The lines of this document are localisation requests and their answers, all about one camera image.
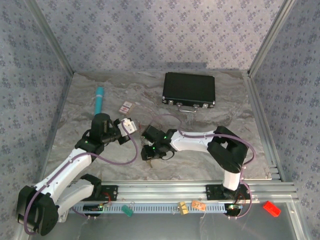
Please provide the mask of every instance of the patterned wall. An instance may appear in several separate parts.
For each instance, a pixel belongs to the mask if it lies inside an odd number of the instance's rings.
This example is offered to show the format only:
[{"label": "patterned wall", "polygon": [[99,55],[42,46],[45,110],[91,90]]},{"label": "patterned wall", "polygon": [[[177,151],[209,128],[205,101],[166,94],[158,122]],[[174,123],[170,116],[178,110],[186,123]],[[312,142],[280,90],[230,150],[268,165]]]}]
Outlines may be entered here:
[{"label": "patterned wall", "polygon": [[69,76],[23,1],[0,8],[0,239],[9,240],[18,193],[39,180]]},{"label": "patterned wall", "polygon": [[288,181],[320,239],[320,2],[297,0],[254,77]]},{"label": "patterned wall", "polygon": [[248,69],[283,0],[38,0],[75,72]]}]

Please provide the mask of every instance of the black briefcase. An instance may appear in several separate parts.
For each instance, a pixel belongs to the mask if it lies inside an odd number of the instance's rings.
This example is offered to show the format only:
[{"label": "black briefcase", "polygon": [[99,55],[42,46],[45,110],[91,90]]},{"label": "black briefcase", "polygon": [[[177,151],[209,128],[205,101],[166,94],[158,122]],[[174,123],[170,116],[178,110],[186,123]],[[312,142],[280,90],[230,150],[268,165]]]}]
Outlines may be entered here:
[{"label": "black briefcase", "polygon": [[[177,105],[179,111],[189,113],[195,113],[198,108],[213,108],[216,104],[215,78],[207,75],[167,72],[162,102]],[[194,110],[182,110],[181,106],[194,107]]]}]

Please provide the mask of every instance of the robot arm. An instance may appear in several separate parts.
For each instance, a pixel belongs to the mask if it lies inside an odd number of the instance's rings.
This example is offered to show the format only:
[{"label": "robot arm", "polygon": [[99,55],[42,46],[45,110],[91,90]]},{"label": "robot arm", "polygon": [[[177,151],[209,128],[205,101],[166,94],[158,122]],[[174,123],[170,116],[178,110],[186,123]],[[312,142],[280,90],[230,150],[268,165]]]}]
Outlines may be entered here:
[{"label": "robot arm", "polygon": [[19,192],[16,209],[18,223],[24,224],[27,215],[27,227],[44,236],[74,204],[90,196],[97,197],[101,191],[101,180],[94,176],[86,174],[77,183],[69,184],[95,160],[96,157],[91,154],[101,154],[111,142],[118,140],[119,144],[124,144],[130,140],[128,134],[137,130],[134,122],[129,118],[121,122],[119,119],[112,122],[105,113],[96,114],[91,129],[83,134],[63,163],[35,186],[25,186]]},{"label": "robot arm", "polygon": [[215,131],[209,132],[183,132],[169,129],[164,133],[149,125],[142,136],[152,145],[143,146],[141,156],[146,161],[162,159],[167,152],[174,154],[178,151],[191,150],[209,153],[224,170],[222,182],[224,192],[235,192],[240,183],[242,165],[247,156],[248,147],[239,141],[219,137],[219,134],[238,138],[223,126],[218,126]]}]

